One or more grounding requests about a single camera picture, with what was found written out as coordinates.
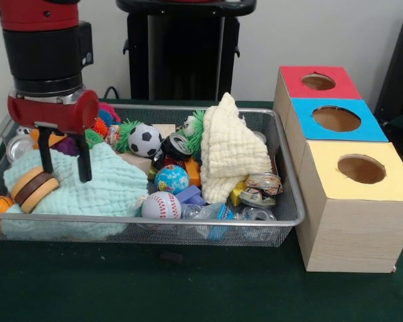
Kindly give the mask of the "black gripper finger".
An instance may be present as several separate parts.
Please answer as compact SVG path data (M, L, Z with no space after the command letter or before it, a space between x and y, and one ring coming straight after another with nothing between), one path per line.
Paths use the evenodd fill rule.
M89 182L92 179L91 161L89 154L89 146L85 140L85 135L76 135L75 143L79 149L78 170L79 180L82 183Z
M53 173L52 159L50 155L49 138L52 130L48 127L39 127L38 148L40 151L40 157L42 161L42 167L44 172L49 174Z

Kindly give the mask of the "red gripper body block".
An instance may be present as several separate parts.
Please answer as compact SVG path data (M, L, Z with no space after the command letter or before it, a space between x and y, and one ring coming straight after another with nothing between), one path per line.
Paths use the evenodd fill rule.
M7 107L12 119L20 125L82 134L95 125L99 98L94 91L84 89L61 97L22 97L13 91Z

